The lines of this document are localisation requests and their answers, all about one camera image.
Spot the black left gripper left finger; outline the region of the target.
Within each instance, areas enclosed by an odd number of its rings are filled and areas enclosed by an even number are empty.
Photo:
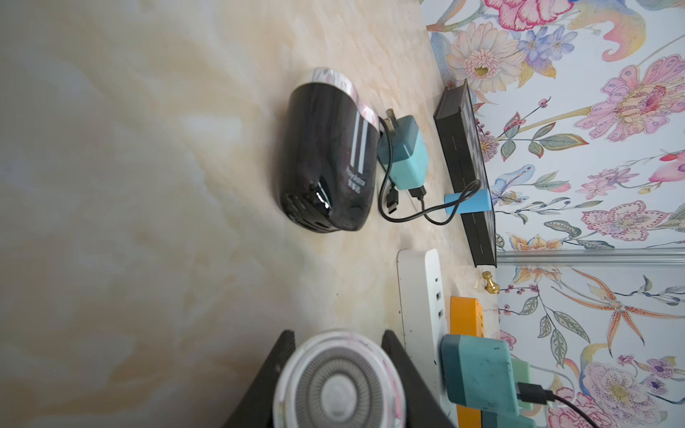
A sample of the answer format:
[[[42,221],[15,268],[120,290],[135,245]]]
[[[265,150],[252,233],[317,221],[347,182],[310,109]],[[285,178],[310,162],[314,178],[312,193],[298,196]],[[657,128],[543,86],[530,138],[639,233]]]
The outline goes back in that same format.
[[[271,428],[273,401],[278,380],[296,348],[295,334],[284,330],[264,360],[244,397],[230,415],[224,428]]]

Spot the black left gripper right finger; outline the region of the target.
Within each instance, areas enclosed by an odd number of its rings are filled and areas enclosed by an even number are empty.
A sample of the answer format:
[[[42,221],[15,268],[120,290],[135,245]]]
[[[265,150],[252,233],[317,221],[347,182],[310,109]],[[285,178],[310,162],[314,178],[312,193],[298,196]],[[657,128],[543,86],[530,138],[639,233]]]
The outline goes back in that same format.
[[[401,380],[405,395],[406,427],[453,428],[428,386],[410,360],[397,335],[385,330],[382,349],[388,355]]]

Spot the teal usb charger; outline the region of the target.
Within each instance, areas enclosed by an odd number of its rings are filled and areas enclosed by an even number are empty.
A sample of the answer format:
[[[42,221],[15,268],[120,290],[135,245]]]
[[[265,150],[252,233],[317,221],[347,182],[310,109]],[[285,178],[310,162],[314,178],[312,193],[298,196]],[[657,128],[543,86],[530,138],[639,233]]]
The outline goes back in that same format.
[[[506,342],[491,338],[476,338],[470,368],[460,367],[458,337],[445,335],[440,345],[442,372],[450,402],[505,417],[520,415],[517,387],[510,349]],[[464,397],[463,387],[467,387]]]
[[[382,134],[377,158],[384,172],[392,164],[387,185],[394,184],[400,191],[416,191],[426,183],[430,162],[422,132],[412,115],[397,118],[392,109],[386,115],[384,124],[390,133],[389,137]]]

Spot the white power strip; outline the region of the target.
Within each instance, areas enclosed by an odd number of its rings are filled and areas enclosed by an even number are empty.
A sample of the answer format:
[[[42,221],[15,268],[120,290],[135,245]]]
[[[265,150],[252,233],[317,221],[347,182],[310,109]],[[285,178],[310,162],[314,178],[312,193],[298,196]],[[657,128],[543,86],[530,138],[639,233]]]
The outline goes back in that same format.
[[[455,404],[448,399],[440,347],[449,333],[439,254],[402,250],[397,257],[405,350],[442,412],[458,425]]]

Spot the black electric shaver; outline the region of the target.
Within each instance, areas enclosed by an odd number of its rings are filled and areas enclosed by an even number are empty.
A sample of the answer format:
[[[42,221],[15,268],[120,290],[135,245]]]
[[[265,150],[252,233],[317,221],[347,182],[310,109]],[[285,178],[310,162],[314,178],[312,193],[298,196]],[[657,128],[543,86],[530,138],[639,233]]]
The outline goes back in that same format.
[[[290,221],[355,232],[373,205],[380,119],[340,71],[316,67],[294,85],[282,134],[278,201]]]

